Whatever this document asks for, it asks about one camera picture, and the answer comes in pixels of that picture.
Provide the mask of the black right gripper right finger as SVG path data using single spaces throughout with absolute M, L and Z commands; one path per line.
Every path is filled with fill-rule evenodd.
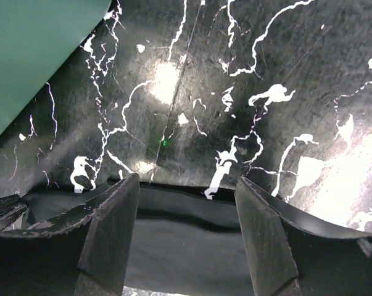
M 372 295 L 372 233 L 319 219 L 245 177 L 235 199 L 255 295 Z

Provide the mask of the green divided organizer tray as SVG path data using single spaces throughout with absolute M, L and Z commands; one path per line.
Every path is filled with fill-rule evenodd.
M 108 12 L 110 1 L 0 1 L 0 135 Z

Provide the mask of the black underwear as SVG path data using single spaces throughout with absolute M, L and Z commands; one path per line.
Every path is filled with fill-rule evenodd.
M 102 189 L 76 194 L 46 192 L 29 194 L 36 221 L 47 220 L 86 202 Z M 203 218 L 213 225 L 202 227 L 194 222 L 184 223 L 164 214 L 186 214 L 186 218 Z M 64 250 L 73 243 L 65 241 Z M 120 295 L 111 287 L 103 287 L 86 272 L 65 274 L 54 259 L 54 251 L 32 263 L 54 262 L 54 267 L 41 269 L 24 263 L 26 270 L 15 295 Z M 125 275 L 126 286 L 185 295 L 253 295 L 246 262 L 244 243 L 235 206 L 213 204 L 190 195 L 158 189 L 140 189 L 138 217 L 131 240 L 130 257 Z

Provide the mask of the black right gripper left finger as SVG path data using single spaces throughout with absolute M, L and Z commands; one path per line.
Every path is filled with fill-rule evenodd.
M 70 262 L 59 263 L 65 274 L 86 272 L 103 287 L 123 291 L 138 207 L 139 177 L 132 174 L 97 189 L 105 184 L 107 189 L 99 190 L 92 199 L 41 221 L 31 216 L 31 203 L 21 197 L 28 204 L 24 226 L 0 232 L 0 295 L 19 292 L 20 280 L 26 279 L 22 275 L 24 263 L 43 259 L 54 247 L 60 247 L 60 251 L 54 251 L 54 259 L 70 257 Z M 64 250 L 68 240 L 74 246 Z M 32 263 L 32 267 L 54 267 L 51 262 Z

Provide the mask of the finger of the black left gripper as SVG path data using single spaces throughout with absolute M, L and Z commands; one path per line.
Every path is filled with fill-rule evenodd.
M 19 195 L 0 198 L 0 232 L 21 229 L 28 216 L 28 204 Z

